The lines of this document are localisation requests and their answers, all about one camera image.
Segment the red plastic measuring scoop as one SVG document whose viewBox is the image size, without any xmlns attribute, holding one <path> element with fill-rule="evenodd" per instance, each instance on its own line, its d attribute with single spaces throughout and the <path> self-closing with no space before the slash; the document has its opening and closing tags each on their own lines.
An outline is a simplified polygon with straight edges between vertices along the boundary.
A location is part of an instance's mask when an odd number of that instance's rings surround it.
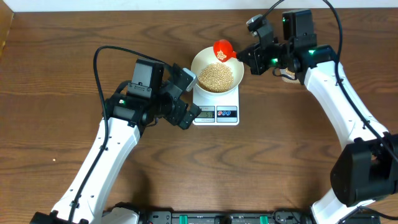
<svg viewBox="0 0 398 224">
<path fill-rule="evenodd" d="M 227 62 L 231 58 L 236 58 L 236 52 L 233 50 L 231 43 L 225 39 L 217 40 L 213 44 L 213 51 L 216 56 L 217 51 L 222 50 L 227 58 L 223 62 Z"/>
</svg>

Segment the white digital kitchen scale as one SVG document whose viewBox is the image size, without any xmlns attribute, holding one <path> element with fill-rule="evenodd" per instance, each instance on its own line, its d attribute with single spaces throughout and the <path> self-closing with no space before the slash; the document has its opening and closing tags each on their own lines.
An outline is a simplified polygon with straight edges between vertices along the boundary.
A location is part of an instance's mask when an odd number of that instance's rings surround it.
<svg viewBox="0 0 398 224">
<path fill-rule="evenodd" d="M 239 88 L 224 93 L 212 93 L 196 85 L 193 103 L 201 113 L 194 119 L 197 126 L 237 126 L 239 124 Z"/>
</svg>

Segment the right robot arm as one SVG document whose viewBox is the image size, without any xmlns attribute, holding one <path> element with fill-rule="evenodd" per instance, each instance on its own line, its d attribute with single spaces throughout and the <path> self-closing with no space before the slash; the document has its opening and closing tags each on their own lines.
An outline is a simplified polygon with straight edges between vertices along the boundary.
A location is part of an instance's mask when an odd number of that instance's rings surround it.
<svg viewBox="0 0 398 224">
<path fill-rule="evenodd" d="M 318 45 L 308 9 L 282 15 L 284 42 L 278 43 L 265 15 L 247 21 L 257 43 L 237 54 L 254 75 L 299 81 L 330 120 L 342 152 L 330 173 L 331 189 L 311 207 L 312 223 L 354 222 L 354 215 L 397 193 L 397 136 L 365 107 L 349 83 L 340 52 Z"/>
</svg>

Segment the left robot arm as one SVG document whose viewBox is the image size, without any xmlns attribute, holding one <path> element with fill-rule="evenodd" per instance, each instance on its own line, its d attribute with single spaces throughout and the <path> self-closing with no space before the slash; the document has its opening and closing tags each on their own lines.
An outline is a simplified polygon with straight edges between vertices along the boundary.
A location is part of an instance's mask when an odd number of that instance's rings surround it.
<svg viewBox="0 0 398 224">
<path fill-rule="evenodd" d="M 103 118 L 96 139 L 80 170 L 49 214 L 36 212 L 31 223 L 143 223 L 140 212 L 126 203 L 104 213 L 105 203 L 125 160 L 144 130 L 163 118 L 188 129 L 200 114 L 181 95 L 190 91 L 197 76 L 187 68 L 139 59 L 132 80 L 120 83 L 103 100 Z"/>
</svg>

